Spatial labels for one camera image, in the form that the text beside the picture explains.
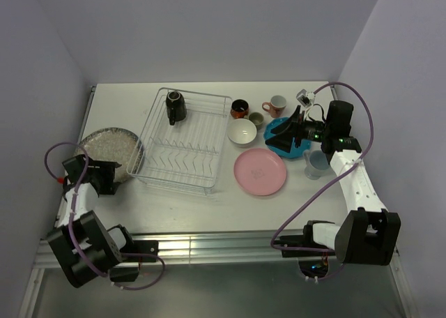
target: white wall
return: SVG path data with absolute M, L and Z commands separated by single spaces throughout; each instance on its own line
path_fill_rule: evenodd
M 39 0 L 94 82 L 335 80 L 377 0 Z
M 0 0 L 0 317 L 16 317 L 60 186 L 46 174 L 46 149 L 76 140 L 87 87 L 36 0 Z M 52 156 L 60 161 L 68 150 Z
M 423 317 L 446 312 L 445 77 L 446 0 L 378 0 L 340 77 L 364 94 L 374 117 L 367 167 L 401 217 L 399 249 Z M 362 109 L 354 119 L 365 145 Z

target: wire dish rack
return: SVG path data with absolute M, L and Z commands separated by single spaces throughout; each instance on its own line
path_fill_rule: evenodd
M 182 93 L 187 110 L 186 118 L 174 126 L 169 125 L 166 109 L 171 91 Z M 210 194 L 219 170 L 231 102 L 227 96 L 161 88 L 127 172 L 151 186 Z

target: dark red cup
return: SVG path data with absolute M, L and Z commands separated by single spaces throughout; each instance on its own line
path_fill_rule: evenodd
M 235 119 L 243 118 L 249 114 L 249 105 L 246 100 L 235 100 L 231 106 L 231 116 Z

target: black mug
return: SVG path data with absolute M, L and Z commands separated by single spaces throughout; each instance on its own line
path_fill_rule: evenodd
M 171 91 L 167 94 L 166 108 L 170 125 L 175 125 L 176 121 L 182 121 L 186 118 L 186 103 L 179 91 Z

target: white table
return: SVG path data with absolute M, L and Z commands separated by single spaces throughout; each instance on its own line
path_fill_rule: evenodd
M 298 104 L 295 95 L 301 89 L 313 91 L 326 82 L 210 82 L 210 83 L 152 83 L 99 84 L 86 120 L 83 137 L 107 127 L 120 127 L 139 135 L 159 88 L 214 93 L 245 99 L 251 111 L 260 111 L 261 103 L 273 95 L 286 97 L 288 105 L 282 116 L 289 116 Z M 316 97 L 327 112 L 333 100 L 330 88 Z M 266 112 L 266 123 L 272 119 Z M 320 118 L 320 110 L 312 116 Z M 255 147 L 266 147 L 263 129 Z M 167 192 L 147 186 L 137 179 L 123 184 L 116 195 L 101 196 L 95 212 L 106 228 L 117 223 L 130 233 L 190 233 L 230 232 L 277 229 L 295 210 L 306 202 L 334 175 L 311 181 L 304 175 L 302 159 L 285 159 L 288 176 L 284 187 L 268 197 L 255 197 L 243 192 L 233 177 L 233 164 L 244 151 L 227 138 L 222 152 L 222 165 L 211 196 L 195 197 L 181 192 Z M 347 209 L 339 184 L 319 197 L 290 229 L 302 229 L 308 220 L 329 220 L 341 224 Z

